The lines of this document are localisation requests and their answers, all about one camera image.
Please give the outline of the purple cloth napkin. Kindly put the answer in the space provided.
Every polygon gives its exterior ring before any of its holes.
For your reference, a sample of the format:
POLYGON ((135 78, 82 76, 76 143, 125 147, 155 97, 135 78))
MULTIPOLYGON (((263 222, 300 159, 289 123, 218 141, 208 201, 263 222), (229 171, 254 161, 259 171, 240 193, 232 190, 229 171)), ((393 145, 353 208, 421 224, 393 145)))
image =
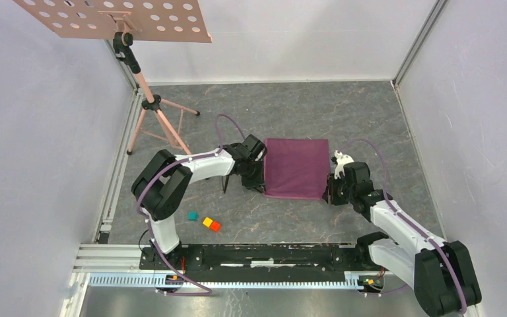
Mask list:
POLYGON ((265 145, 265 196, 322 199, 330 173, 328 140, 267 138, 265 145))

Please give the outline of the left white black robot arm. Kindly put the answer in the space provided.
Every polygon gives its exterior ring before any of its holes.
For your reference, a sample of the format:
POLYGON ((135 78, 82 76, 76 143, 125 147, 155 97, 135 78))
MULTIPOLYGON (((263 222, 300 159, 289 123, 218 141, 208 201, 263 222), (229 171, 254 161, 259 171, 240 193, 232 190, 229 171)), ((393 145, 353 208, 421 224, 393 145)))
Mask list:
POLYGON ((157 152, 131 186, 157 252, 169 254, 180 245, 174 214, 189 185, 220 176, 226 189, 230 176, 237 175, 243 187, 262 192, 266 154, 266 145, 252 134, 242 142, 195 155, 157 152))

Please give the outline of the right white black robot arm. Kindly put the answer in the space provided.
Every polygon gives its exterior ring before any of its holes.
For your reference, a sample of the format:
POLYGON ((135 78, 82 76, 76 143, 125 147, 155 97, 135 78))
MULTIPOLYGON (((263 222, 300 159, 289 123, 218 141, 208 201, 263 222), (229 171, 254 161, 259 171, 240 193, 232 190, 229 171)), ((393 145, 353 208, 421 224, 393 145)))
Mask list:
POLYGON ((465 313, 483 296, 467 247, 448 242, 411 218, 384 190, 374 187, 365 162, 349 155, 332 158, 323 198, 330 205, 349 204, 380 231, 360 237, 362 259, 382 266, 412 288, 429 316, 465 313))

